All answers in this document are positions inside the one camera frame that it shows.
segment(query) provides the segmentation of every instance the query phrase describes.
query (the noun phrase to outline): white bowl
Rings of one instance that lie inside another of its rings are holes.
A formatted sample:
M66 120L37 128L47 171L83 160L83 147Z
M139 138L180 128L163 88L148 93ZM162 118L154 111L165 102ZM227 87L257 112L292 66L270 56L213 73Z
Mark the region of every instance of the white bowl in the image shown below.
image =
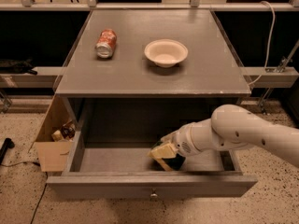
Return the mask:
M174 40L162 39L150 42L144 53L146 57L157 65L168 68L187 58L187 48Z

